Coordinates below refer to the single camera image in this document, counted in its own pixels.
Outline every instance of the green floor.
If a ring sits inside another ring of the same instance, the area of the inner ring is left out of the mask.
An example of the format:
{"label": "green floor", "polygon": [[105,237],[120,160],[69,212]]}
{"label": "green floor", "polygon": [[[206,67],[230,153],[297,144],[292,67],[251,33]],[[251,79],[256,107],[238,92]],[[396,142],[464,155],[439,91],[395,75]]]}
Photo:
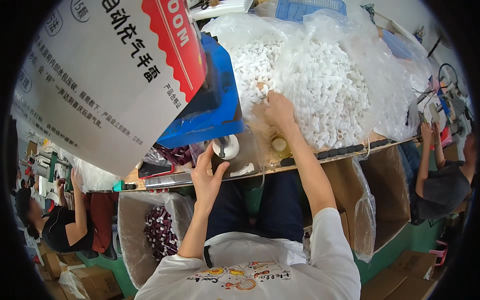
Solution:
{"label": "green floor", "polygon": [[[436,170],[433,151],[431,151],[430,155],[429,169]],[[258,212],[263,189],[257,189],[253,191],[249,190],[253,187],[259,186],[261,179],[259,180],[260,181],[258,181],[258,179],[244,180],[242,183],[245,193],[245,201],[247,202],[247,207],[251,216],[256,215]],[[194,190],[192,187],[187,187],[182,189],[180,193],[194,194]],[[302,204],[305,204],[306,202],[306,196],[303,190],[300,192],[300,202]],[[407,224],[393,240],[391,240],[387,245],[385,245],[385,247],[383,247],[373,256],[372,260],[368,264],[358,260],[354,254],[355,263],[360,271],[361,283],[366,283],[380,270],[389,266],[404,249],[420,252],[428,252],[430,249],[434,249],[436,245],[435,241],[440,236],[442,228],[443,222],[438,222],[432,228],[430,228],[428,222],[424,222],[420,226]],[[79,253],[77,255],[87,266],[97,264],[104,268],[111,269],[125,297],[134,295],[136,293],[137,290],[135,287],[133,287],[125,265],[121,259],[111,261],[101,256],[94,259],[86,259]]]}

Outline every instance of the dark pants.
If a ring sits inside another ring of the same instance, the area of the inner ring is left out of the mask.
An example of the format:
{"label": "dark pants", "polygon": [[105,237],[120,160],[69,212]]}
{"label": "dark pants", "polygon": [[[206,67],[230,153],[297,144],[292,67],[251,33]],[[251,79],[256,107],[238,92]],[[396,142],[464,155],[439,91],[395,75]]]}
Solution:
{"label": "dark pants", "polygon": [[398,147],[398,152],[402,159],[403,169],[405,170],[405,176],[407,177],[411,194],[411,191],[415,191],[421,156],[413,141],[401,143],[400,147]]}
{"label": "dark pants", "polygon": [[235,181],[225,181],[208,217],[207,237],[225,232],[249,232],[269,239],[302,242],[303,215],[298,202],[294,171],[265,176],[262,201],[255,226],[249,223],[247,205]]}
{"label": "dark pants", "polygon": [[413,141],[401,143],[398,152],[402,159],[403,169],[407,177],[408,191],[410,192],[410,218],[411,224],[420,225],[425,220],[420,220],[417,213],[417,192],[415,186],[417,184],[417,175],[420,167],[420,153]]}

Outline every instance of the black t-shirt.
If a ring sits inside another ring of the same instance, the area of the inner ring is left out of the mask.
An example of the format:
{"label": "black t-shirt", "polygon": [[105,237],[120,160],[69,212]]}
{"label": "black t-shirt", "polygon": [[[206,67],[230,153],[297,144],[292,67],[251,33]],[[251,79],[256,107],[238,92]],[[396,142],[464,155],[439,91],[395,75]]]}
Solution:
{"label": "black t-shirt", "polygon": [[87,211],[87,234],[73,246],[68,244],[65,225],[75,223],[75,211],[65,206],[55,206],[51,212],[43,217],[49,216],[42,230],[42,239],[47,245],[57,252],[76,252],[92,249],[94,225],[90,213]]}
{"label": "black t-shirt", "polygon": [[438,171],[428,172],[423,182],[423,198],[416,195],[414,214],[419,219],[438,219],[449,215],[470,192],[470,182],[460,170],[464,161],[445,161]]}

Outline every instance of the white t-shirt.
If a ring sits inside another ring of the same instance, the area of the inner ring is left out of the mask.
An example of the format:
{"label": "white t-shirt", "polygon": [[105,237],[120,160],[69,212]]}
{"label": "white t-shirt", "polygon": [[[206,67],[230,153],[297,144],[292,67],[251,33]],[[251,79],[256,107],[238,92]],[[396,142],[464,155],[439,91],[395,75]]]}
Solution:
{"label": "white t-shirt", "polygon": [[296,241],[231,232],[205,243],[214,268],[198,258],[167,256],[135,300],[359,299],[360,274],[338,211],[317,213],[312,229],[312,265],[298,263],[305,256]]}

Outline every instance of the gray t-shirt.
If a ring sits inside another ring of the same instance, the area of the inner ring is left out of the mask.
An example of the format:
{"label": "gray t-shirt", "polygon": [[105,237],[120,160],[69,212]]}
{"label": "gray t-shirt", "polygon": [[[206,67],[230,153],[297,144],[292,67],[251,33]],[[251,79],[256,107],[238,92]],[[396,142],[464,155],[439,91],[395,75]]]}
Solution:
{"label": "gray t-shirt", "polygon": [[419,219],[438,219],[449,215],[470,192],[470,182],[460,170],[464,161],[445,161],[443,169],[428,172],[423,182],[423,198],[416,195]]}

